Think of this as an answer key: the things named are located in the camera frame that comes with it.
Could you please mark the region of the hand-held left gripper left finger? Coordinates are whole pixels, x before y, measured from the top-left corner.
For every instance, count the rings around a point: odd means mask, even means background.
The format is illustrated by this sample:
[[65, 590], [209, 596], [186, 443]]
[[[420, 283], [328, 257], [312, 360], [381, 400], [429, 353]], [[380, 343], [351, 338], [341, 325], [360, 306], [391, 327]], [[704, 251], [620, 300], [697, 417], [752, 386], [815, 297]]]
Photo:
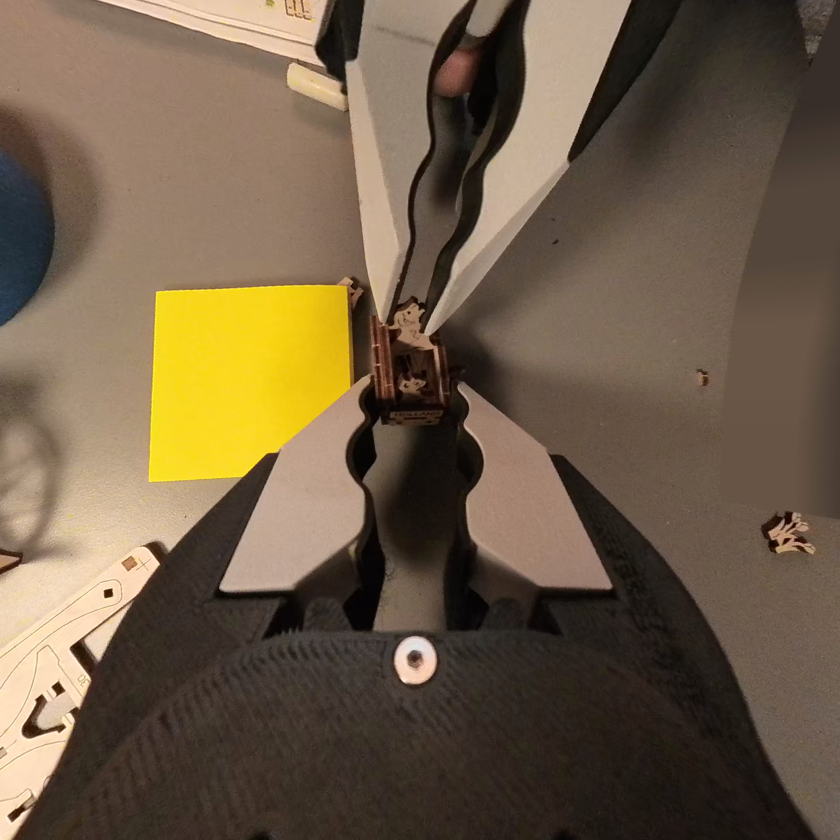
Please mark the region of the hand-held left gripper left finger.
[[363, 483], [375, 459], [361, 377], [276, 454], [219, 584], [225, 595], [288, 595], [304, 612], [320, 597], [355, 629], [375, 618], [375, 518]]

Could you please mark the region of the yellow sticky note pad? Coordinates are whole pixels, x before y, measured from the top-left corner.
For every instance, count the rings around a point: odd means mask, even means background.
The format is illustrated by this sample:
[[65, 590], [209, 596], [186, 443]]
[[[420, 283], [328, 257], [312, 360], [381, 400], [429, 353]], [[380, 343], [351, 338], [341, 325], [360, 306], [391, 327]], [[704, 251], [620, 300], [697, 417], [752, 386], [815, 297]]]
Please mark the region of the yellow sticky note pad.
[[353, 376], [346, 286], [157, 292], [149, 481], [243, 476]]

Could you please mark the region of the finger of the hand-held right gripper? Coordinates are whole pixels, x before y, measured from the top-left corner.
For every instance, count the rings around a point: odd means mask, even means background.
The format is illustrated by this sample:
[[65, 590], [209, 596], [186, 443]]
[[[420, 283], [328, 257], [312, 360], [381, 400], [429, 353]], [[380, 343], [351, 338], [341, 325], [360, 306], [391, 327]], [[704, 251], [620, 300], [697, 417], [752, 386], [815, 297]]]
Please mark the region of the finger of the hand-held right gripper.
[[497, 52], [497, 100], [460, 189], [456, 229], [427, 294], [434, 332], [478, 287], [569, 167], [569, 155], [631, 6], [525, 2]]
[[379, 319], [400, 300], [416, 243], [414, 204], [434, 150], [430, 93], [441, 45], [459, 42], [472, 2], [367, 1], [346, 64], [367, 277]]

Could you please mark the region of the blue tape roll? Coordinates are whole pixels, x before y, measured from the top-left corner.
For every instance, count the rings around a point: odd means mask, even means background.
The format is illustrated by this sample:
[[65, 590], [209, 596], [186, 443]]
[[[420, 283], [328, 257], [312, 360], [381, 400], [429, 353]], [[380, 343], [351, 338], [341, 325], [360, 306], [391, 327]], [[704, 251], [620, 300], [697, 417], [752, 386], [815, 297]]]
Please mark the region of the blue tape roll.
[[56, 227], [42, 185], [7, 152], [1, 153], [1, 324], [10, 322], [41, 288]]

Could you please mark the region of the pale wax stick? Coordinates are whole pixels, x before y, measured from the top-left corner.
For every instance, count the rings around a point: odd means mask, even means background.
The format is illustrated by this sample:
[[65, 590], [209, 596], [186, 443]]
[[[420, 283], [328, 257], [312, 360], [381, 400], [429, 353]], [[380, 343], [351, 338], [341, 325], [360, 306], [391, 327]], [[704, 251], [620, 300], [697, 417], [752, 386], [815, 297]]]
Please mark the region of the pale wax stick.
[[349, 110], [348, 95], [343, 82], [296, 61], [288, 65], [287, 87], [331, 109], [341, 112]]

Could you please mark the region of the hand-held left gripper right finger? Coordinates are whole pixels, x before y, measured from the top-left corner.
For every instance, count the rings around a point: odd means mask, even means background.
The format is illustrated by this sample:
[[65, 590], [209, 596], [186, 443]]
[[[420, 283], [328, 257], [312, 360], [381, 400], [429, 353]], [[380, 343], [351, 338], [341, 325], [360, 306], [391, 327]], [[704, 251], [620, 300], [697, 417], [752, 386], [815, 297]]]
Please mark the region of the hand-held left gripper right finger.
[[546, 447], [458, 383], [456, 464], [465, 482], [453, 541], [453, 628], [512, 602], [529, 623], [545, 596], [608, 595], [613, 583]]

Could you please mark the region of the small wooden crate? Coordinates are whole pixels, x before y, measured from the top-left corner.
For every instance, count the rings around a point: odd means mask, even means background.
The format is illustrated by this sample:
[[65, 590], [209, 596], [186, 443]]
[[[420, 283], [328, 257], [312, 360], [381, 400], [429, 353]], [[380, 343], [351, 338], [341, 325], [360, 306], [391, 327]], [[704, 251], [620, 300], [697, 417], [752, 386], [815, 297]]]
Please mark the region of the small wooden crate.
[[[433, 351], [392, 354], [386, 326], [373, 315], [369, 320], [374, 393], [383, 425], [425, 427], [440, 424], [449, 414], [453, 384], [462, 369], [450, 364], [445, 346], [437, 335]], [[433, 394], [424, 402], [399, 403], [396, 378], [399, 371], [426, 370]]]

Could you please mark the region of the wooden cut-out sheet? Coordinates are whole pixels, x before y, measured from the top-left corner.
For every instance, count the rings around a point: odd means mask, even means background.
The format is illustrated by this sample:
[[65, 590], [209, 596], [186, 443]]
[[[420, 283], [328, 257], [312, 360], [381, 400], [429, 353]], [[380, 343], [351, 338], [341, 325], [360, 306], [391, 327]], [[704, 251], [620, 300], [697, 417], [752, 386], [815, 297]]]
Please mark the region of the wooden cut-out sheet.
[[46, 788], [117, 627], [160, 559], [133, 549], [1, 654], [1, 838], [13, 838]]

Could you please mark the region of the instruction booklet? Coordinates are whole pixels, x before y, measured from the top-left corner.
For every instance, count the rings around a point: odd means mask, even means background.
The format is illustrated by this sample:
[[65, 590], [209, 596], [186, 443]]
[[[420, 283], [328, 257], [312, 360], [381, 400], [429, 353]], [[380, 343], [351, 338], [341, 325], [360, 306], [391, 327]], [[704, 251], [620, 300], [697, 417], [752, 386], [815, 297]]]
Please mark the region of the instruction booklet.
[[278, 56], [311, 56], [332, 1], [109, 1], [166, 23]]

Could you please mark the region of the person's right hand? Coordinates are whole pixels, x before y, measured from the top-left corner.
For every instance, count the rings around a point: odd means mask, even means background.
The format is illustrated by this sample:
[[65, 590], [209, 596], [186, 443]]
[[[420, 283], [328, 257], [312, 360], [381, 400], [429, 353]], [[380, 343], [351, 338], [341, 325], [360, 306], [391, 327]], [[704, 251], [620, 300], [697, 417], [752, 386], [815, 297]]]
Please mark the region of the person's right hand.
[[486, 40], [465, 34], [436, 70], [432, 84], [435, 96], [457, 98], [469, 94], [476, 83]]

